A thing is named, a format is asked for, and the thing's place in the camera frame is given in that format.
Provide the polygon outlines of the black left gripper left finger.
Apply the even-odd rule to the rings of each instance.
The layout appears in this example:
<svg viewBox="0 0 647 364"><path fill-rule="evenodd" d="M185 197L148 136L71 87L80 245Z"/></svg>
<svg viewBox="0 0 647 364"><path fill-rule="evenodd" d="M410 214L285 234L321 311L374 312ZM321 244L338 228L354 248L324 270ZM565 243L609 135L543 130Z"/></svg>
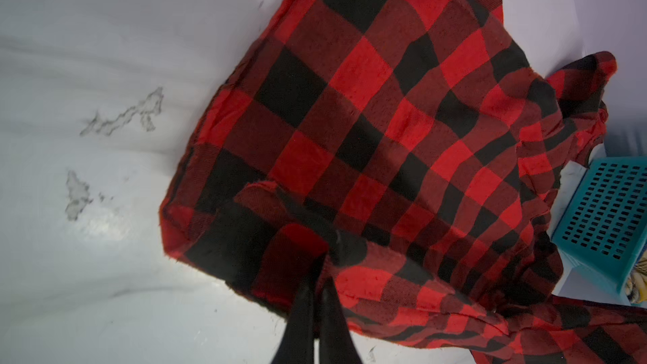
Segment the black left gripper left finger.
<svg viewBox="0 0 647 364"><path fill-rule="evenodd" d="M281 343L272 364L314 364L316 278L303 278L293 301Z"/></svg>

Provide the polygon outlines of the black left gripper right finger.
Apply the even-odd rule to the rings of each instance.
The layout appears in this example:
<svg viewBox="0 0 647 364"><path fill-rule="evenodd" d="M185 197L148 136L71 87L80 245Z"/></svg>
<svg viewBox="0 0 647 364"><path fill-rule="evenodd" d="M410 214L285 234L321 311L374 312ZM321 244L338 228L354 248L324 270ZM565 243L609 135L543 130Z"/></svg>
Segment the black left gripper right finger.
<svg viewBox="0 0 647 364"><path fill-rule="evenodd" d="M319 301L319 362L323 364L362 364L335 288L328 279Z"/></svg>

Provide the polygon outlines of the red black plaid shirt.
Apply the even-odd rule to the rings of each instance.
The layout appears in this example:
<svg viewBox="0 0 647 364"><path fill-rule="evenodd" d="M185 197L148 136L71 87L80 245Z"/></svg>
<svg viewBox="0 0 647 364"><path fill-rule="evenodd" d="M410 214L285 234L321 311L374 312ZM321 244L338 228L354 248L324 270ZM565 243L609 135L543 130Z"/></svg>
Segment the red black plaid shirt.
<svg viewBox="0 0 647 364"><path fill-rule="evenodd" d="M544 78L502 0L283 0L200 119L165 253L288 320L328 279L351 332L478 363L643 363L640 308L561 298L559 176L603 141L598 52Z"/></svg>

